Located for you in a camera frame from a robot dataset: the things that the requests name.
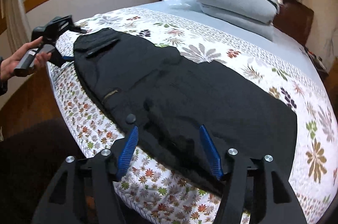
button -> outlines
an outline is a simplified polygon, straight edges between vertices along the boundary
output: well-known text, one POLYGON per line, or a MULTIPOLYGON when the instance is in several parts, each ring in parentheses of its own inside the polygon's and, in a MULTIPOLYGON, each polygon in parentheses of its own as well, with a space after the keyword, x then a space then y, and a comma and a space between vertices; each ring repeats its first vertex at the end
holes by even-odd
POLYGON ((126 118, 127 124, 134 124, 136 122, 136 116, 134 114, 129 114, 126 118))

floral quilt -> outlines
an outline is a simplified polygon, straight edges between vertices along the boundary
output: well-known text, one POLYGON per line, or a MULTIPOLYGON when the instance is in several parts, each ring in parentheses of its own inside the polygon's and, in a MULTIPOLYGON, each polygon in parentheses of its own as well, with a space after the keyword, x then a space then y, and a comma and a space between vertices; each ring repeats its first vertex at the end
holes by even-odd
MULTIPOLYGON (((87 34, 105 27, 141 36, 158 47, 174 46, 196 62, 221 62, 297 114, 298 134, 289 182, 309 224, 316 223, 338 188, 338 128, 323 85, 299 69, 244 40, 206 25, 138 7, 98 14, 77 25, 87 34)), ((57 42, 62 55, 73 55, 78 33, 66 32, 57 42)), ((86 157, 123 138, 85 94, 72 63, 61 69, 48 63, 55 99, 74 139, 86 157)), ((137 147, 122 181, 115 183, 123 201, 152 223, 212 223, 220 198, 194 187, 182 175, 137 147)), ((242 224, 250 213, 243 212, 242 224)))

screw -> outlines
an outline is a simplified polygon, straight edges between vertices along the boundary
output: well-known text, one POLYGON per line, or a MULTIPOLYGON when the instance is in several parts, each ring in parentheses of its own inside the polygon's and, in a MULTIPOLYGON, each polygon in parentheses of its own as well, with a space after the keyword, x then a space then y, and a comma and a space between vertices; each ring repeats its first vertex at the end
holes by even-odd
POLYGON ((228 153, 231 155, 236 155, 238 153, 238 151, 235 148, 231 148, 228 150, 228 153))
POLYGON ((74 157, 74 156, 68 156, 68 157, 65 159, 65 161, 66 161, 67 163, 74 162, 74 160, 75 160, 75 157, 74 157))
POLYGON ((105 150, 101 151, 101 154, 103 156, 108 156, 110 154, 110 150, 109 149, 105 149, 105 150))
POLYGON ((264 156, 265 161, 272 162, 273 157, 271 155, 264 156))

person's hand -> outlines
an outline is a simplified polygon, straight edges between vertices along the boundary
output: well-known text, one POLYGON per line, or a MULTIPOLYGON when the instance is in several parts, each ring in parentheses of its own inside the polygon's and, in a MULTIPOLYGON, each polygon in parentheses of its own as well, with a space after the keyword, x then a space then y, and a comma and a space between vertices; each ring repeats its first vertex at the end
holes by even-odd
MULTIPOLYGON (((26 54, 26 52, 32 48, 38 47, 41 42, 42 37, 30 43, 26 43, 21 46, 11 57, 3 60, 0 66, 0 81, 5 82, 8 79, 12 78, 14 74, 14 69, 16 68, 22 57, 26 54)), ((37 71, 40 68, 44 67, 46 62, 50 60, 51 56, 51 53, 45 52, 37 54, 34 59, 34 71, 37 71)))

dark sleeve cuff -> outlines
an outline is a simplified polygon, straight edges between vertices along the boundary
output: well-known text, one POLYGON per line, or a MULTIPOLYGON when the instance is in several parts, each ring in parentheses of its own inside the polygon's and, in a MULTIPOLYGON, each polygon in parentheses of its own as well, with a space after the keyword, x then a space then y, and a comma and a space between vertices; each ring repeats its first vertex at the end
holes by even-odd
MULTIPOLYGON (((3 61, 3 58, 0 57, 0 65, 3 61)), ((0 96, 4 95, 7 92, 7 81, 6 82, 1 82, 0 81, 0 96)))

